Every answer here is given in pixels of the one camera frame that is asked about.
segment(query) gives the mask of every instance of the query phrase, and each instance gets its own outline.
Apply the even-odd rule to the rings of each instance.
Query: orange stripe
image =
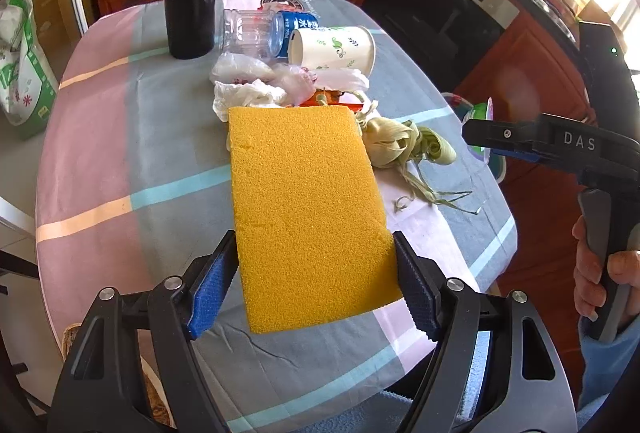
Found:
[[[60,220],[60,222],[41,225],[36,229],[36,243],[40,243],[46,239],[73,235],[78,231],[88,229],[105,220],[125,215],[131,211],[131,198],[127,195],[126,197],[112,200],[96,208],[89,209],[75,217]]]
[[[120,65],[126,65],[127,63],[129,63],[129,56],[112,61],[108,65],[105,65],[102,68],[98,68],[98,70],[93,70],[91,72],[80,74],[79,76],[74,76],[66,81],[62,81],[59,88],[63,89],[65,87],[68,87],[69,85],[72,85],[73,83],[78,83],[78,81],[84,81],[85,79],[92,78],[95,75],[104,72],[105,70],[109,70],[110,68],[118,67]]]

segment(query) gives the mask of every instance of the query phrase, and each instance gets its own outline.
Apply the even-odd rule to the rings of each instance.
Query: human hand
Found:
[[[597,307],[607,299],[607,291],[600,285],[602,266],[587,245],[587,229],[580,216],[572,229],[578,240],[574,269],[574,303],[578,313],[591,321],[598,318]],[[619,285],[631,285],[625,313],[619,326],[624,326],[640,314],[640,251],[621,251],[611,254],[607,264],[609,277]]]

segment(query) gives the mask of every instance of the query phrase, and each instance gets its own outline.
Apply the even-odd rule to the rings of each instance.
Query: sponge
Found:
[[[249,328],[319,325],[401,298],[369,158],[345,106],[229,110]]]

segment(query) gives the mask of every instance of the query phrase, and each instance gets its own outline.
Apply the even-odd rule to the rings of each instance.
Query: green and white bag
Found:
[[[47,126],[58,90],[35,27],[32,0],[0,2],[0,105],[23,139]]]

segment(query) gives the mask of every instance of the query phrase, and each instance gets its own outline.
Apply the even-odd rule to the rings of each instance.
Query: metal screw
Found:
[[[514,290],[513,294],[511,294],[511,297],[517,301],[518,303],[526,303],[527,302],[527,295],[524,294],[523,291],[521,290]]]
[[[99,297],[102,301],[109,301],[115,294],[116,291],[113,288],[107,287],[100,291]]]
[[[447,280],[447,287],[449,287],[454,292],[460,292],[463,288],[465,288],[465,284],[458,278],[451,278]]]
[[[180,276],[172,276],[164,280],[164,288],[168,290],[176,290],[182,286],[182,280]]]

